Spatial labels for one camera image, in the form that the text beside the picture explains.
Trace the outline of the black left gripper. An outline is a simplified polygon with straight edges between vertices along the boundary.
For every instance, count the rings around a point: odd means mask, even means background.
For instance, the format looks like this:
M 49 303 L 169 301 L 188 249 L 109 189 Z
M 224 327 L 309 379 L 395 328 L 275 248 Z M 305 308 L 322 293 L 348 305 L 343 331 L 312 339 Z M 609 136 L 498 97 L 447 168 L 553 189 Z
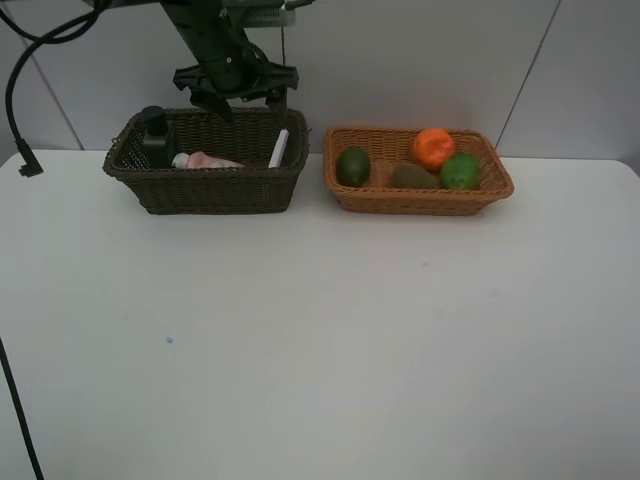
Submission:
M 281 128 L 288 118 L 287 92 L 298 88 L 295 67 L 270 61 L 261 50 L 204 49 L 194 53 L 196 65 L 177 69 L 173 83 L 190 89 L 193 106 L 233 120 L 226 99 L 265 97 L 265 104 Z

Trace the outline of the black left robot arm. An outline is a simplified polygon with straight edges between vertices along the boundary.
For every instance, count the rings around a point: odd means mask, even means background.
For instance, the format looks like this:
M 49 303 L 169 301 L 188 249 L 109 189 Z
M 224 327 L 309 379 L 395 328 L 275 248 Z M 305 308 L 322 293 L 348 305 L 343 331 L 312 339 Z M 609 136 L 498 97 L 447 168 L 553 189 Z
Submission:
M 200 1 L 160 3 L 197 64 L 175 71 L 179 90 L 189 89 L 191 103 L 232 118 L 229 101 L 263 98 L 281 124 L 288 116 L 288 91 L 298 87 L 295 67 L 277 64 L 252 43 L 247 28 L 282 28 L 295 20 L 306 1 Z

